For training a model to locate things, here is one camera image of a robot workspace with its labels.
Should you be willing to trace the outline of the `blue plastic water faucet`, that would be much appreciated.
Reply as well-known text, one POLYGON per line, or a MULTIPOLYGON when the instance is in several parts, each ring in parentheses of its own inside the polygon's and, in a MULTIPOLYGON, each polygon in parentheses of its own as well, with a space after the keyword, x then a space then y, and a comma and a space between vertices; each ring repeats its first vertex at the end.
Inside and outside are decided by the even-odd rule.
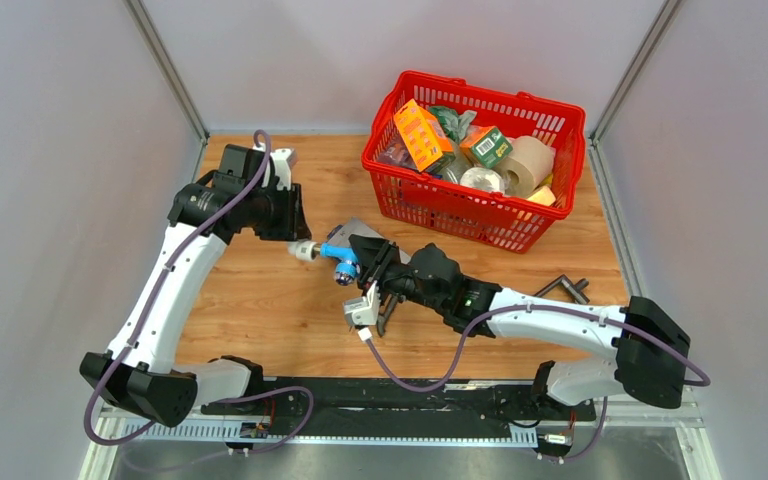
POLYGON ((319 255, 337 261, 334 270, 334 281, 338 285, 348 286, 356 281, 359 275, 359 261, 350 247, 322 243, 319 255))

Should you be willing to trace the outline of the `white plastic pipe elbow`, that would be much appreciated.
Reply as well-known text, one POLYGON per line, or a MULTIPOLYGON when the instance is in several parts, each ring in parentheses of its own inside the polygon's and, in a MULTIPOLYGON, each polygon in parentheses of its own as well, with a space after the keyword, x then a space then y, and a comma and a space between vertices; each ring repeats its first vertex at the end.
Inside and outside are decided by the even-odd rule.
POLYGON ((313 240, 289 242, 288 252, 296 259, 304 262, 313 262, 320 256, 321 244, 313 240))

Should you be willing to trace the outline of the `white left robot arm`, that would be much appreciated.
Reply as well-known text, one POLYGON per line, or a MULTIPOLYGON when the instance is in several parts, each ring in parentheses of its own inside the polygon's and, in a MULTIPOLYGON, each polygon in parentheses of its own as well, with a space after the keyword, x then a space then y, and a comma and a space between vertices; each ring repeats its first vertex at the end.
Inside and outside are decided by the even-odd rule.
POLYGON ((199 292, 235 235, 250 229, 264 241, 311 238, 302 188, 291 179, 296 161, 291 148, 229 144, 219 168, 177 192, 137 303, 106 350, 86 354, 79 368, 108 404, 166 427, 225 399, 245 415, 262 408, 260 365, 233 355, 200 365, 175 359, 199 292))

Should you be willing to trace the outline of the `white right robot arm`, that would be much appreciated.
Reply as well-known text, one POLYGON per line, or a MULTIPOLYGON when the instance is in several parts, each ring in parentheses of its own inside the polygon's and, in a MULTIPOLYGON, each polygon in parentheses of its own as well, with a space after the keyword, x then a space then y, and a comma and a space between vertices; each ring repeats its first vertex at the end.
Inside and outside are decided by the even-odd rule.
POLYGON ((541 417, 618 394, 662 409, 682 403, 690 337, 649 298, 633 296, 625 306, 565 303, 470 277, 433 243, 408 262, 383 238, 352 234, 349 247, 363 295, 345 312, 358 329, 379 317, 360 307, 407 301, 434 311, 462 338, 529 338, 589 353, 584 360, 540 364, 530 402, 541 417))

